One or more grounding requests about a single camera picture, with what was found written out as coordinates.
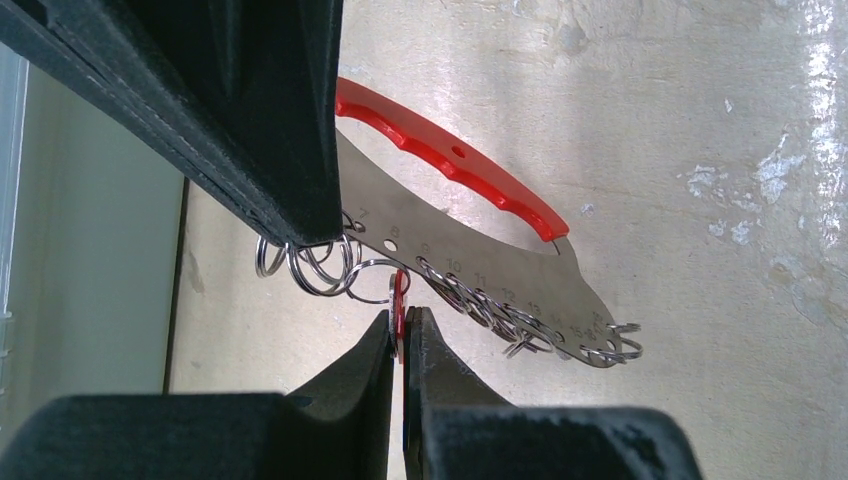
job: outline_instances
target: red handle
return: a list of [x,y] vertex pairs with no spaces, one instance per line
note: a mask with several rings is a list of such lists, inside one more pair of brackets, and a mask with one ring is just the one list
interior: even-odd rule
[[543,241],[568,235],[565,221],[529,188],[471,145],[406,107],[339,77],[336,115],[376,128],[399,149],[420,157],[499,209],[521,217]]

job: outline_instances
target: concrete floor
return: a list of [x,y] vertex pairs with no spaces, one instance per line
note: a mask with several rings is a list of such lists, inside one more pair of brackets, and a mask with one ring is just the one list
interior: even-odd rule
[[[554,206],[587,281],[620,322],[643,325],[646,353],[609,370],[506,360],[423,282],[410,303],[432,306],[448,343],[514,403],[664,410],[708,478],[843,478],[846,25],[836,0],[349,0],[340,74]],[[370,128],[339,128],[455,218],[544,248]],[[290,391],[377,314],[310,297],[285,273],[257,279],[254,234],[197,189],[189,202],[174,390]],[[358,287],[381,292],[387,276]],[[401,478],[397,437],[391,455]]]

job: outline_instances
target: red plastic handle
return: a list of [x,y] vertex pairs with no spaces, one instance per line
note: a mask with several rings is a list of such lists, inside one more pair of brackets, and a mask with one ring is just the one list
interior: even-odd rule
[[336,115],[371,125],[397,147],[436,167],[530,224],[545,242],[568,235],[568,225],[506,170],[435,123],[371,90],[339,77]]

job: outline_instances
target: bundle of rings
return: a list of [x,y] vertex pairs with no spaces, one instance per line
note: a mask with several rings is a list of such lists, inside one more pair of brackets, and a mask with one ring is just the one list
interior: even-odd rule
[[[348,297],[363,303],[372,305],[385,304],[390,298],[367,299],[355,294],[351,287],[356,283],[359,274],[366,268],[374,266],[388,266],[402,270],[407,278],[407,283],[402,294],[406,294],[412,283],[409,268],[401,262],[390,258],[362,259],[362,244],[351,238],[347,232],[364,232],[365,226],[344,213],[344,231],[341,238],[336,242],[326,245],[326,250],[320,256],[315,255],[315,248],[319,247],[295,247],[291,244],[283,245],[274,256],[271,264],[267,263],[268,241],[259,237],[256,244],[255,268],[256,275],[261,278],[270,277],[280,267],[286,266],[297,285],[305,292],[321,296],[335,297],[346,294]],[[335,247],[338,246],[342,252],[342,271],[338,276],[333,276],[324,267]],[[418,257],[419,267],[424,271],[423,278],[428,285],[444,299],[448,305],[456,311],[467,314],[471,319],[481,326],[491,330],[498,337],[509,343],[504,350],[507,358],[512,358],[521,350],[529,350],[533,353],[556,353],[560,358],[568,360],[570,354],[556,348],[556,342],[562,342],[562,334],[539,321],[533,315],[515,308],[509,304],[501,304],[489,296],[485,291],[471,289],[462,283],[455,275],[448,273],[443,275],[427,262],[424,257]],[[304,273],[304,265],[309,267],[312,273],[323,283],[322,286],[315,285]],[[628,323],[624,325],[607,325],[615,334],[632,333],[639,331],[637,324]],[[612,350],[596,350],[586,346],[580,349],[586,354],[593,354],[606,363],[627,363],[642,355],[642,346],[638,343],[621,338],[621,342],[633,348],[629,352],[616,352]]]

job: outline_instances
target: scuffed floor surface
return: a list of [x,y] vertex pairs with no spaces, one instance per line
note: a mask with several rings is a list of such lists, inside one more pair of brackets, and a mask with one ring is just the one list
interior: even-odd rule
[[[434,306],[449,344],[514,403],[664,410],[707,478],[844,478],[846,25],[836,0],[349,0],[340,74],[455,132],[546,199],[613,315],[643,325],[634,338],[646,353],[609,370],[506,360],[423,282],[411,303]],[[544,249],[368,127],[339,125],[435,206]],[[255,278],[254,243],[193,190],[174,390],[290,391],[377,314],[310,297],[285,272]],[[384,291],[387,275],[358,288]],[[391,478],[403,475],[399,445]]]

